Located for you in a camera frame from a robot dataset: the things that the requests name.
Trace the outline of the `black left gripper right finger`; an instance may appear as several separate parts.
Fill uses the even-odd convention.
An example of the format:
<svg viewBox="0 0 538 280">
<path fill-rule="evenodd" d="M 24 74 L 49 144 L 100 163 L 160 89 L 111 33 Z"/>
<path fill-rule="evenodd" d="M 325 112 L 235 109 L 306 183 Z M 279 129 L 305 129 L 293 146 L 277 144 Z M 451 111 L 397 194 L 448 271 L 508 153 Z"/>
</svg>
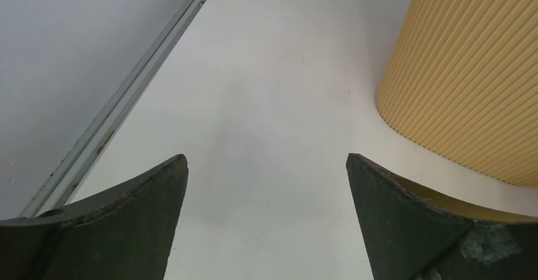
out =
<svg viewBox="0 0 538 280">
<path fill-rule="evenodd" d="M 536 279 L 537 219 L 462 201 L 360 154 L 346 161 L 375 279 Z"/>
</svg>

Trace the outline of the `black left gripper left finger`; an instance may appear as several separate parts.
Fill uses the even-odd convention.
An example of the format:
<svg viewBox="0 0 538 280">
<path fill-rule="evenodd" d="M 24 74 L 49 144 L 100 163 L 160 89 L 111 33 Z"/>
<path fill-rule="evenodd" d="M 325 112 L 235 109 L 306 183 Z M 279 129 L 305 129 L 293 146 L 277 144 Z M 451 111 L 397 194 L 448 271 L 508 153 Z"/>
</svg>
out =
<svg viewBox="0 0 538 280">
<path fill-rule="evenodd" d="M 33 218 L 1 222 L 2 279 L 162 279 L 188 163 L 154 168 Z"/>
</svg>

